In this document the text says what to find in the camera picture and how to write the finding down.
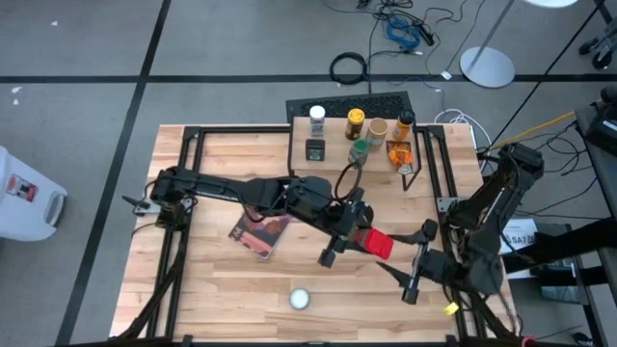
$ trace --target red object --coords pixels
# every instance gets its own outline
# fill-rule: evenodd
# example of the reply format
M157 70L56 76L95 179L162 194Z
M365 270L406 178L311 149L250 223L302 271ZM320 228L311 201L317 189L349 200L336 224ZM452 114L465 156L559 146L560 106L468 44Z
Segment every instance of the red object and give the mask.
M7 188L7 190L11 191L14 187L15 187L15 176L11 177L11 180L9 181L9 188Z
M392 253L394 241L383 232L372 227L364 238L364 249L381 257L383 260L388 260Z
M37 193L37 186L31 185L30 190L28 190L28 196L26 197L27 201L32 201L35 199L35 194Z

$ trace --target butcher block tabletop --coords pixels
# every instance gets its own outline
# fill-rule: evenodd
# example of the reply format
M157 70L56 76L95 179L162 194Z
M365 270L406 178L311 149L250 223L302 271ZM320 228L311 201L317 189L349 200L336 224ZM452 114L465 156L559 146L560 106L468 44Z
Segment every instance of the butcher block tabletop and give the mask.
M482 185L469 126L444 124L443 127L458 194L469 197ZM154 180L160 170L176 165L183 130L184 125L161 125L144 184ZM442 159L438 144L433 141L441 171ZM423 153L422 139L419 143ZM189 153L194 153L194 145ZM240 180L288 175L288 146L286 133L206 134L201 173ZM188 163L193 162L191 155ZM299 167L294 168L296 175L323 176L333 186L346 164L342 161L338 170L313 169L299 158L300 154L292 157ZM384 233L410 234L427 218L437 219L428 166L422 160L425 169L407 192L402 189L400 174L394 171L362 174L363 200L374 209L374 227ZM352 186L354 175L351 172L345 177L341 192ZM440 181L446 187L442 173ZM407 305L401 302L402 289L375 263L378 258L374 255L347 251L337 255L332 269L318 265L317 258L330 237L293 219L271 256L264 260L228 237L242 215L240 204L198 200L193 212L174 340L180 341L185 334L191 334L194 341L428 342L444 341L447 334L456 335L454 316L443 312L449 303L439 284L421 280L417 305ZM136 227L154 221L154 215L141 217ZM152 294L164 232L158 227L144 227L133 237L110 336L128 328ZM178 239L176 235L174 241L177 243ZM431 247L442 247L439 234ZM387 263L407 272L415 254L415 246L395 243ZM289 304L289 294L295 288L305 288L310 295L304 310L296 310ZM501 290L514 310L507 280ZM168 299L169 293L161 305L157 335L164 332ZM510 327L499 298L492 297L488 304L504 325ZM473 334L470 316L467 321Z

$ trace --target white lid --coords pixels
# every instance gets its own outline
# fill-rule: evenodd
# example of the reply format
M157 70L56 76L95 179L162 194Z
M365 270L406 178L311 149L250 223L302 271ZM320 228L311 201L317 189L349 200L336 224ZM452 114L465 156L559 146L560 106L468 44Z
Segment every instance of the white lid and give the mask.
M322 118L326 117L326 109L319 105L315 105L310 108L308 114L312 119L321 120Z

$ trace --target gray carpet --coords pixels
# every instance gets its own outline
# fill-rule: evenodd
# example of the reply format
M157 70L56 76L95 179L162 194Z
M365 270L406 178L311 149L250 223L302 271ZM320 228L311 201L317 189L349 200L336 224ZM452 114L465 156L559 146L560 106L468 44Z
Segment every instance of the gray carpet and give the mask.
M137 76L161 0L84 2L78 0L5 0L0 2L0 81L2 76ZM352 10L355 1L331 0ZM461 1L416 1L411 13L423 16L427 7L455 12ZM478 45L491 28L505 0L487 1L463 49L453 60L471 28L480 0L469 0L459 23L435 24L443 13L430 12L427 22L442 39L428 61L430 72L446 69L459 74L458 56ZM608 7L617 12L615 1ZM592 12L594 2L580 0L562 10L538 9L517 1L491 46L508 54L518 74L543 74ZM302 0L173 0L152 65L153 75L286 75L328 73L330 61L344 51L367 54L373 26L369 15L337 13L321 1ZM551 74L617 73L617 64L597 72L578 46L604 26L592 18ZM373 52L397 47L384 39L381 28ZM379 57L374 73L427 73L431 51L421 56ZM342 64L337 71L358 71ZM517 82L487 90L468 82L430 83L444 91L446 108L474 117L494 137L525 101L535 82ZM502 139L553 119L598 98L605 82L543 83L521 109ZM11 89L21 86L18 93ZM47 240L19 243L0 240L0 346L53 345L68 297L91 232L94 214L107 179L135 90L133 83L0 84L0 145L67 188L70 199L58 231ZM418 81L401 86L373 83L374 92L406 91L419 120L432 121L442 106L442 94ZM121 195L139 196L145 180L156 131L168 123L285 122L287 99L366 93L366 84L338 86L307 83L148 83L122 163L118 185L96 254L91 280L79 312L72 342L107 338L126 261L135 218ZM556 125L547 131L565 126ZM566 137L581 148L574 131ZM479 145L486 140L478 135ZM544 152L547 168L558 168L569 157ZM581 156L580 166L589 159ZM574 195L593 179L592 171L562 177L547 174L523 201L534 209ZM555 214L603 217L608 211L598 186L585 196L553 208ZM544 222L565 223L560 219ZM583 221L567 221L579 226ZM578 324L587 327L578 306L553 303L539 296L532 281L512 282L525 334L544 335ZM617 322L610 293L599 287L604 324ZM617 341L615 332L612 341ZM563 333L548 340L571 342Z

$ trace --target black floor stripe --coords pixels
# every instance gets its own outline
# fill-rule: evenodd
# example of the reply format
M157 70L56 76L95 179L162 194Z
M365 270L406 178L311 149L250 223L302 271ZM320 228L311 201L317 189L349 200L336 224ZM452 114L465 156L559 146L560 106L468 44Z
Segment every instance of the black floor stripe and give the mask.
M89 83L138 83L140 76L0 76L0 84L89 84ZM462 74L454 74L449 80L440 75L428 74L375 74L373 82L468 82ZM582 74L518 74L514 82L615 82L615 73ZM147 83L312 83L332 82L328 74L289 75L151 75Z
M585 27L587 26L587 24L589 23L589 21L591 21L591 18L594 17L594 15L596 15L596 12L600 9L600 6L597 5L594 8L594 11L592 11L589 16L587 16L587 18L585 19L585 21L580 25L580 28L578 28L578 30L575 32L575 34L572 36L572 38L568 41L568 43L566 44L565 47L563 47L563 49L561 50L561 52L559 53L559 55L557 56L557 58L555 58L552 61L552 64L550 64L549 68L547 68L547 70L544 73L544 77L549 78L551 76L554 75L549 75L550 71L552 70L552 68L557 64L557 62L559 62L559 59L561 59L561 57L568 51L568 49L570 48L570 46L572 45L572 43L574 43L574 41L577 39L578 35L580 35L580 33L583 31L583 29L585 29ZM538 90L538 88L540 87L540 85L542 84L542 82L546 82L546 81L538 81L536 83L536 85L533 87L533 89L531 90L531 92L527 95L527 97L523 100L523 103L521 104L521 106L519 106L519 108L517 109L517 111L514 113L514 115L512 115L512 117L510 117L510 119L508 120L508 122L505 123L505 125L503 125L503 127L501 128L501 130L499 131L499 133L497 134L497 136L495 136L493 138L493 141L491 142L491 144L489 145L489 147L492 147L494 144L497 143L497 140L499 139L499 137L501 137L501 135L505 132L505 130L508 128L508 126L510 126L510 124L514 121L514 119L521 113L521 111L523 110L523 107L527 104L527 101L529 101L529 99L533 96L534 93L536 93L536 91Z
M156 48L161 39L161 33L163 32L163 26L165 25L165 19L167 18L167 13L171 2L172 0L163 0L161 10L158 18L156 19L154 31L152 32L152 37L148 46L148 52L144 58L144 63L140 72L139 81L135 87L135 93L131 99L128 111L126 111L126 118L124 119L124 125L122 127L120 138L118 139L118 144L116 145L116 152L114 153L112 165L109 169L109 173L107 174L105 187L103 188L103 193L96 210L93 228L88 238L86 250L84 251L84 256L81 264L79 265L79 271L77 272L77 277L68 299L67 310L65 311L62 325L58 331L56 345L67 345L70 343L75 324L77 323L77 317L84 300L84 295L86 294L86 288L93 269L94 259L96 257L96 252L98 251L98 245L100 244L107 215L109 214L109 208L112 203L112 198L114 197L114 192L116 191L118 178L120 177L124 155L126 154L128 142L130 140L131 133L133 132L133 126L135 125L135 119L137 119L139 107L144 96L144 90L146 89L146 77L149 75L152 68Z
M0 83L137 83L139 76L0 76Z

